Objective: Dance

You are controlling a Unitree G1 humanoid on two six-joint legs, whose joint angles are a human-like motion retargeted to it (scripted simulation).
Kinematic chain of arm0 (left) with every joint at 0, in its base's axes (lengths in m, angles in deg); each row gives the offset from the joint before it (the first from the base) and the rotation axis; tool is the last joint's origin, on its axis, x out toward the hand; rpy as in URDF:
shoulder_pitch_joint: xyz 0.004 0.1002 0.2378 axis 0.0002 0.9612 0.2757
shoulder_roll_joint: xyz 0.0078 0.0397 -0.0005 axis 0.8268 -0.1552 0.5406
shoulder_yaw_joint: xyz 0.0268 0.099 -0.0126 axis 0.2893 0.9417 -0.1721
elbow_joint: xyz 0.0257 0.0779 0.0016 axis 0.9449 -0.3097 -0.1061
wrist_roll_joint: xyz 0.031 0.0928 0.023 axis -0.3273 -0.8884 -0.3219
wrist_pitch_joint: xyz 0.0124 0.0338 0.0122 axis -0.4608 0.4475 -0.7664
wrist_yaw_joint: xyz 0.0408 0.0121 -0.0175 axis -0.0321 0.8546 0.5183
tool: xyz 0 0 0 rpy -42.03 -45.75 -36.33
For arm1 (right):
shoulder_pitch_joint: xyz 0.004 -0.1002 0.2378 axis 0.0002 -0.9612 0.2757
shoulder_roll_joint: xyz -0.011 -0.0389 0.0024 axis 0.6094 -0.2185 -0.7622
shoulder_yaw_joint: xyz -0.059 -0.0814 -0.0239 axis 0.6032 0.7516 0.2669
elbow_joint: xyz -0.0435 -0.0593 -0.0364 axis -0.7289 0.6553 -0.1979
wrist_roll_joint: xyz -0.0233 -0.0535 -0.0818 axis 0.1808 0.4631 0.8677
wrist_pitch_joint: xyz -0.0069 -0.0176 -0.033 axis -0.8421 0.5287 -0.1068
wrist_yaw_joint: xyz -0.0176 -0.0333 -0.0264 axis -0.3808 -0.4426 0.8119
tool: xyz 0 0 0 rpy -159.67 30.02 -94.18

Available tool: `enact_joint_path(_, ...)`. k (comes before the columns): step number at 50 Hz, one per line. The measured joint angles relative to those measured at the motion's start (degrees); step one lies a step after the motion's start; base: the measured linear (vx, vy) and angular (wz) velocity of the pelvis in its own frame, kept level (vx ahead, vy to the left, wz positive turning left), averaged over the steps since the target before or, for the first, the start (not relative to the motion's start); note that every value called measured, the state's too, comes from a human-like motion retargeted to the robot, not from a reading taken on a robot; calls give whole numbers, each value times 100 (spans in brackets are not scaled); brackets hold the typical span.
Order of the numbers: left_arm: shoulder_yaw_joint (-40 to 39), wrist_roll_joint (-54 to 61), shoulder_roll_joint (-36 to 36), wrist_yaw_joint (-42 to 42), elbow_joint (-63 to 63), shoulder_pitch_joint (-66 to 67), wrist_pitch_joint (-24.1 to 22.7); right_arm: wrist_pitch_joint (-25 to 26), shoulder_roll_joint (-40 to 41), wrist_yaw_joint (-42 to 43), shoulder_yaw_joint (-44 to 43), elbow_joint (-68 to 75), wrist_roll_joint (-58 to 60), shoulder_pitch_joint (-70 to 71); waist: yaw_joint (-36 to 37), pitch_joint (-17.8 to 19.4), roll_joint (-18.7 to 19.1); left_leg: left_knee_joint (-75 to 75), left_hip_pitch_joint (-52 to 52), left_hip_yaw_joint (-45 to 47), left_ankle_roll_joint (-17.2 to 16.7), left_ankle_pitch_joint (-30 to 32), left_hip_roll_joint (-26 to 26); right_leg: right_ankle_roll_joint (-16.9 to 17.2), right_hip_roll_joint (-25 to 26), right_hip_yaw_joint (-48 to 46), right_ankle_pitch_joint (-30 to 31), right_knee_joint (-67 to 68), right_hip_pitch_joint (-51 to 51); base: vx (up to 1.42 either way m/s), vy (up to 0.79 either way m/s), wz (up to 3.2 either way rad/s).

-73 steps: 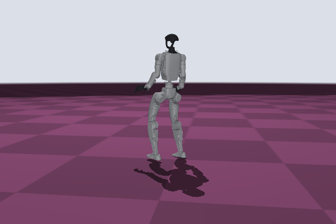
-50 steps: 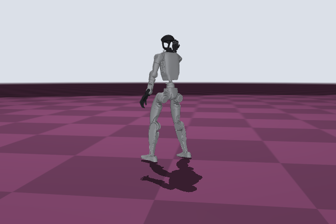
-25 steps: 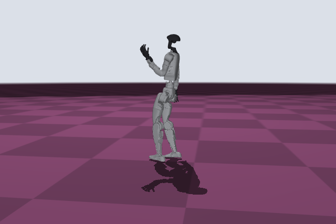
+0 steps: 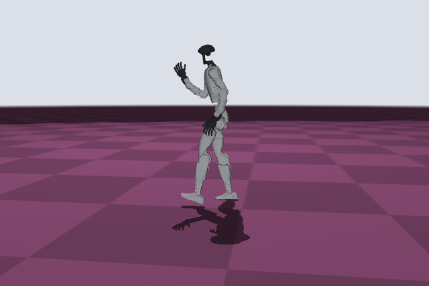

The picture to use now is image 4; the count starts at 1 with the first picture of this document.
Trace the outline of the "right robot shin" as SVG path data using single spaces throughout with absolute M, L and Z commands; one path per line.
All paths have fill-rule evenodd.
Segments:
M 223 183 L 225 185 L 225 188 L 227 190 L 227 193 L 230 194 L 230 193 L 233 192 L 232 191 L 232 187 L 231 187 L 231 178 L 232 178 L 232 175 L 231 175 L 231 166 L 230 166 L 230 163 L 228 162 L 228 164 L 226 164 L 226 165 L 221 165 L 218 162 L 218 160 L 217 160 L 217 164 L 218 164 L 218 167 L 219 167 L 221 178 L 222 178 Z

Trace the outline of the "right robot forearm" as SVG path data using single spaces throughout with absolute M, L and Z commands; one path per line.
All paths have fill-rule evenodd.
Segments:
M 195 95 L 199 96 L 199 92 L 201 91 L 199 87 L 193 85 L 193 83 L 191 83 L 188 78 L 185 78 L 184 82 L 187 89 L 190 89 L 190 91 L 192 91 Z

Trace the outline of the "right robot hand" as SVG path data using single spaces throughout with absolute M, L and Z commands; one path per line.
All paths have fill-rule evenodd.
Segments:
M 178 69 L 179 68 L 179 69 Z M 180 69 L 181 68 L 181 69 Z M 176 70 L 177 69 L 177 70 Z M 183 82 L 183 84 L 185 84 L 185 82 L 184 82 L 184 79 L 185 78 L 188 78 L 187 76 L 186 76 L 186 72 L 185 72 L 185 70 L 186 70 L 186 65 L 184 65 L 184 69 L 182 68 L 182 62 L 180 62 L 180 66 L 179 66 L 179 63 L 178 63 L 178 65 L 176 65 L 176 67 L 174 67 L 174 70 L 176 71 L 176 73 L 177 73 L 177 75 L 179 76 L 179 77 L 181 77 L 181 80 L 182 80 L 182 82 Z

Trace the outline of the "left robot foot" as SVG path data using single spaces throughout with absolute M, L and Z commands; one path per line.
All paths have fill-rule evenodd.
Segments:
M 188 200 L 192 200 L 192 201 L 198 202 L 199 204 L 204 204 L 204 196 L 201 196 L 201 195 L 198 196 L 198 194 L 197 194 L 197 196 L 198 196 L 197 197 L 194 194 L 195 194 L 195 192 L 194 193 L 189 193 L 189 194 L 187 194 L 187 193 L 181 193 L 180 195 L 183 198 L 186 198 Z

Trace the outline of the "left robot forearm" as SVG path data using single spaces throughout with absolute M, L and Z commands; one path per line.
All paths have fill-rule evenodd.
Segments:
M 214 113 L 214 116 L 219 117 L 220 114 L 225 112 L 225 105 L 227 103 L 227 90 L 222 88 L 219 90 L 218 107 Z

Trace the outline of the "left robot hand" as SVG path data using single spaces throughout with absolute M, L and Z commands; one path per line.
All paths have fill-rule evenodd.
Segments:
M 217 124 L 217 121 L 219 121 L 219 119 L 222 117 L 222 114 L 220 114 L 219 115 L 219 117 L 216 117 L 216 116 L 214 116 L 214 114 L 213 114 L 213 116 L 212 116 L 212 119 L 209 119 L 207 122 L 205 122 L 204 124 L 203 124 L 203 126 L 202 127 L 204 127 L 205 125 L 205 127 L 204 127 L 204 129 L 203 129 L 203 133 L 205 132 L 205 135 L 207 135 L 207 131 L 208 131 L 208 136 L 209 136 L 209 133 L 211 134 L 211 136 L 212 136 L 212 132 L 213 132 L 213 130 L 214 130 L 214 128 L 216 127 L 216 124 Z M 206 131 L 205 131 L 205 129 L 206 129 Z M 212 130 L 211 130 L 212 129 Z M 211 132 L 210 132 L 210 130 L 211 130 Z

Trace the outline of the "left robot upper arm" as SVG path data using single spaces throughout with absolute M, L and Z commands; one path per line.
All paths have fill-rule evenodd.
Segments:
M 223 82 L 217 68 L 211 68 L 210 70 L 208 70 L 208 75 L 213 80 L 213 82 L 215 83 L 215 85 L 217 87 L 219 87 L 220 89 L 222 89 L 222 88 L 226 89 L 227 95 L 228 95 L 229 91 L 228 91 L 227 87 L 225 86 L 225 83 Z

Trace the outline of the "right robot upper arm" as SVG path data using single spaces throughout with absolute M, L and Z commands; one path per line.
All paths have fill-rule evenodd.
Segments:
M 199 92 L 199 96 L 200 98 L 206 98 L 208 96 L 208 90 L 206 88 L 206 85 L 204 84 L 204 90 L 201 90 Z

